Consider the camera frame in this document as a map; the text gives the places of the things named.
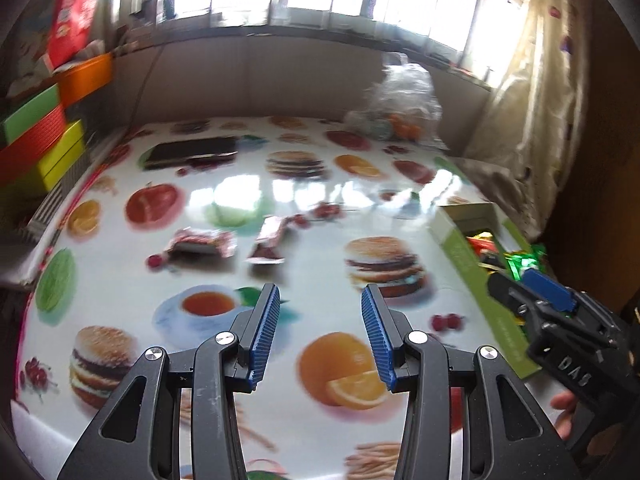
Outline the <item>person's right hand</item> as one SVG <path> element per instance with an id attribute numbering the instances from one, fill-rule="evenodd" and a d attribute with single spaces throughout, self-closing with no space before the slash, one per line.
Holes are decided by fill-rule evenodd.
<path id="1" fill-rule="evenodd" d="M 573 428 L 573 418 L 577 408 L 578 399 L 574 393 L 565 390 L 552 396 L 550 406 L 560 411 L 555 419 L 554 428 L 560 438 L 566 441 L 570 437 Z"/>

